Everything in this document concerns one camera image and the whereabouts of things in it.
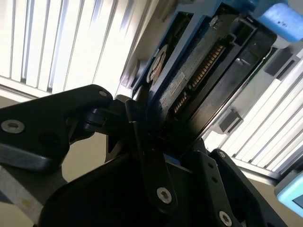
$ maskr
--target metal screw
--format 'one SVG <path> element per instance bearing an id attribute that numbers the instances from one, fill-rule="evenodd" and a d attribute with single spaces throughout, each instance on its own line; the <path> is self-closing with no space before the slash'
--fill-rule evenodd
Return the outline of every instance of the metal screw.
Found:
<path id="1" fill-rule="evenodd" d="M 170 192 L 166 188 L 158 188 L 157 195 L 162 202 L 166 204 L 171 203 L 172 197 Z"/>
<path id="2" fill-rule="evenodd" d="M 222 151 L 219 151 L 219 155 L 220 155 L 222 158 L 226 158 L 226 155 L 225 155 Z"/>
<path id="3" fill-rule="evenodd" d="M 213 27 L 214 29 L 216 29 L 215 25 L 217 24 L 218 20 L 219 20 L 218 16 L 215 16 L 215 17 L 211 20 L 211 22 L 209 22 L 209 26 L 210 26 L 210 27 Z"/>
<path id="4" fill-rule="evenodd" d="M 6 131 L 8 133 L 18 134 L 23 132 L 25 126 L 22 122 L 17 120 L 6 120 L 1 123 L 1 128 L 3 131 Z"/>
<path id="5" fill-rule="evenodd" d="M 225 213 L 224 211 L 220 211 L 220 212 L 219 212 L 219 217 L 220 217 L 220 220 L 221 220 L 227 227 L 232 226 L 232 220 L 231 220 L 231 218 L 228 216 L 227 213 Z"/>
<path id="6" fill-rule="evenodd" d="M 99 94 L 102 96 L 105 96 L 105 97 L 107 96 L 106 92 L 104 92 L 104 91 L 99 91 Z"/>

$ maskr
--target blue plastic part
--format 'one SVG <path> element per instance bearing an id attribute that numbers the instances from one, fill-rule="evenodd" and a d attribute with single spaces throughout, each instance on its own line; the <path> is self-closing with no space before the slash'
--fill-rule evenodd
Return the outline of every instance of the blue plastic part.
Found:
<path id="1" fill-rule="evenodd" d="M 303 218 L 303 208 L 294 202 L 294 199 L 303 194 L 303 172 L 293 179 L 279 194 L 278 200 L 289 209 Z"/>
<path id="2" fill-rule="evenodd" d="M 220 6 L 222 1 L 206 1 L 200 2 L 196 4 L 186 4 L 186 5 L 178 5 L 176 9 L 176 13 L 178 12 L 188 12 L 193 13 L 193 17 L 191 18 L 184 34 L 180 38 L 175 50 L 171 54 L 169 60 L 165 64 L 160 76 L 158 77 L 156 83 L 151 88 L 149 97 L 148 97 L 148 104 L 154 101 L 154 98 L 157 94 L 162 91 L 163 87 L 165 86 L 169 75 L 172 73 L 174 68 L 176 67 L 178 61 L 181 59 L 182 54 L 188 47 L 190 41 L 194 37 L 196 31 L 200 27 L 201 23 L 205 19 L 206 16 L 212 17 L 217 9 Z"/>
<path id="3" fill-rule="evenodd" d="M 303 16 L 284 3 L 270 7 L 256 19 L 287 41 L 298 42 L 303 38 Z"/>
<path id="4" fill-rule="evenodd" d="M 179 160 L 177 160 L 177 159 L 175 159 L 175 158 L 173 158 L 171 156 L 168 156 L 168 155 L 164 154 L 164 158 L 165 158 L 166 161 L 171 162 L 171 163 L 173 163 L 175 165 L 178 165 L 178 166 L 181 165 Z"/>

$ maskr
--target light blue device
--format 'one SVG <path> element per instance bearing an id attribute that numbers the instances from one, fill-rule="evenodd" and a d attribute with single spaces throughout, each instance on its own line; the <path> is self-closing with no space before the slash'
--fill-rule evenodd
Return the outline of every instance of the light blue device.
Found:
<path id="1" fill-rule="evenodd" d="M 291 171 L 275 188 L 278 200 L 303 218 L 303 171 Z"/>

